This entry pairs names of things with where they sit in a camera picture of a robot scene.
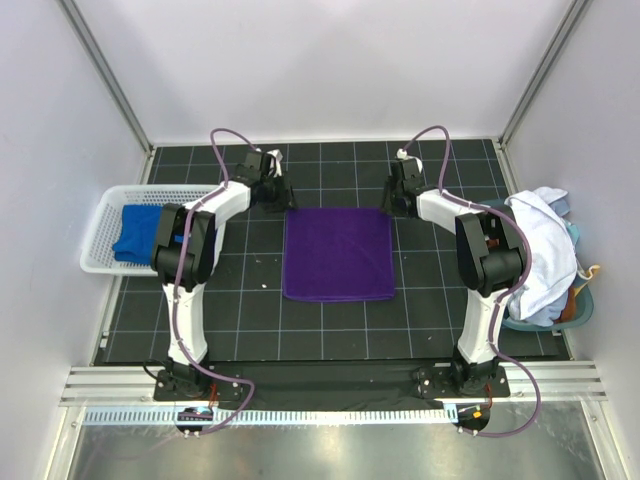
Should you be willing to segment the purple towel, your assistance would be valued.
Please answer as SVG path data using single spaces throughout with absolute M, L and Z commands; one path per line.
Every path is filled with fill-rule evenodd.
M 283 295 L 308 303 L 395 296 L 391 217 L 375 208 L 302 208 L 286 216 Z

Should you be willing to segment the blue towel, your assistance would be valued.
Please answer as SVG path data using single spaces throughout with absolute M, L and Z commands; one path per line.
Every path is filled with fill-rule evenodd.
M 114 258 L 119 262 L 148 266 L 162 207 L 159 205 L 125 205 L 122 228 L 113 244 Z

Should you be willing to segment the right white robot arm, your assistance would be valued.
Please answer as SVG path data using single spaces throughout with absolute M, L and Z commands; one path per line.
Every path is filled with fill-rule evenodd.
M 498 374 L 504 310 L 528 271 L 525 238 L 516 229 L 510 208 L 474 204 L 445 189 L 427 186 L 422 161 L 402 149 L 391 163 L 382 208 L 455 235 L 457 270 L 467 288 L 467 303 L 448 383 L 457 395 L 478 395 Z

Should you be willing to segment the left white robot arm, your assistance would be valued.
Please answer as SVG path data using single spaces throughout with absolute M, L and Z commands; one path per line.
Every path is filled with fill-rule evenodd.
M 280 150 L 251 150 L 235 175 L 200 198 L 163 206 L 151 268 L 167 301 L 170 345 L 156 375 L 156 400 L 202 400 L 218 377 L 209 374 L 204 333 L 204 291 L 224 241 L 226 223 L 259 205 L 284 212 L 296 207 Z

